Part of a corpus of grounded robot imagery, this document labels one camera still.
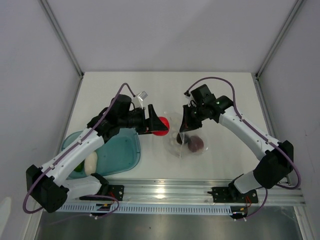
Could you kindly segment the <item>green orange mango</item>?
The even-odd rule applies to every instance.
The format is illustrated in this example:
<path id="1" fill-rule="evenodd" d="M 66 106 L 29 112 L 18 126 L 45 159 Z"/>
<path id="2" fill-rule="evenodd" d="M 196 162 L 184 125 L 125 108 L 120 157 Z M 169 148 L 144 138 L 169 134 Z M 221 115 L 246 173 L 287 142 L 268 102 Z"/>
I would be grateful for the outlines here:
<path id="1" fill-rule="evenodd" d="M 81 163 L 74 169 L 74 171 L 75 171 L 75 172 L 81 172 L 81 171 L 84 169 L 84 165 L 85 165 L 85 163 L 84 163 L 84 162 L 81 162 Z"/>

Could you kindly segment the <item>white radish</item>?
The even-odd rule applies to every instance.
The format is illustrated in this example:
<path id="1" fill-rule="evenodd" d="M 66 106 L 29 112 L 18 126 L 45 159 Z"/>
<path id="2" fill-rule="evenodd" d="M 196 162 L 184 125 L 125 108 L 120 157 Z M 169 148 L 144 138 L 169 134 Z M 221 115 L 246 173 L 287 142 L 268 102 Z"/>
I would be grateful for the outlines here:
<path id="1" fill-rule="evenodd" d="M 89 176 L 97 170 L 98 155 L 94 151 L 84 160 L 84 173 Z"/>

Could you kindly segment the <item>clear zip top bag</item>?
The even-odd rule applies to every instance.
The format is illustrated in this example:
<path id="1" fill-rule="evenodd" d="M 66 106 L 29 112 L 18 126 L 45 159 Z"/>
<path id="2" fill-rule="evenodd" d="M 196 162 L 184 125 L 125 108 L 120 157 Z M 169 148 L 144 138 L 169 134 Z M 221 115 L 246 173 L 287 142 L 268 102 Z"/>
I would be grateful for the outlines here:
<path id="1" fill-rule="evenodd" d="M 204 131 L 199 128 L 187 132 L 180 132 L 183 116 L 177 112 L 165 112 L 169 122 L 169 132 L 163 137 L 164 149 L 171 155 L 183 159 L 199 156 L 206 152 L 208 141 Z"/>

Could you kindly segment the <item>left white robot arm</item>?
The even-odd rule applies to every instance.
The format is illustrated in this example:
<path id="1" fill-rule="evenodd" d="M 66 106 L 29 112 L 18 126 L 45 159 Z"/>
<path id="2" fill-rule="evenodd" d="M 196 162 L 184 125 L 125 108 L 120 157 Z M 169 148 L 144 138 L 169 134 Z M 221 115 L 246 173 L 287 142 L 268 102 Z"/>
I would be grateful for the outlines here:
<path id="1" fill-rule="evenodd" d="M 103 200 L 108 196 L 109 183 L 97 173 L 76 180 L 69 180 L 68 177 L 85 158 L 116 136 L 120 129 L 135 129 L 139 135 L 168 131 L 152 104 L 147 106 L 148 115 L 145 115 L 145 108 L 133 101 L 128 95 L 117 94 L 68 147 L 41 167 L 33 164 L 26 170 L 27 194 L 22 204 L 25 213 L 30 213 L 27 209 L 29 197 L 41 209 L 53 213 L 69 199 L 94 196 L 97 200 Z"/>

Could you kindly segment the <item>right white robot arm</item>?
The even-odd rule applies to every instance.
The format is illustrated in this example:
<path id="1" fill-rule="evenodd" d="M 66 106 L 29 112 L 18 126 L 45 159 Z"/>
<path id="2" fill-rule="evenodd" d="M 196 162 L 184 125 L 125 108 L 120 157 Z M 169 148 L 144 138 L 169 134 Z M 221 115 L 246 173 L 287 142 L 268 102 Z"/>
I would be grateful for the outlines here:
<path id="1" fill-rule="evenodd" d="M 235 134 L 258 159 L 255 169 L 228 184 L 228 196 L 232 201 L 241 201 L 251 190 L 271 189 L 293 171 L 293 145 L 287 140 L 280 142 L 255 128 L 227 96 L 191 100 L 182 108 L 180 133 L 197 130 L 203 126 L 204 120 L 213 120 Z"/>

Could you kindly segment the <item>dark red apple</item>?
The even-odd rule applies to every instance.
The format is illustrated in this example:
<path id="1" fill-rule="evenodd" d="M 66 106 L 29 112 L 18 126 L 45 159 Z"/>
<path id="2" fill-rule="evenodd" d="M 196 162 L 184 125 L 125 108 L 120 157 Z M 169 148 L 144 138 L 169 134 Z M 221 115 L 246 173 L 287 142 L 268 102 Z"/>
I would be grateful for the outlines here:
<path id="1" fill-rule="evenodd" d="M 204 149 L 204 141 L 199 136 L 193 135 L 189 138 L 187 147 L 192 153 L 197 153 Z"/>

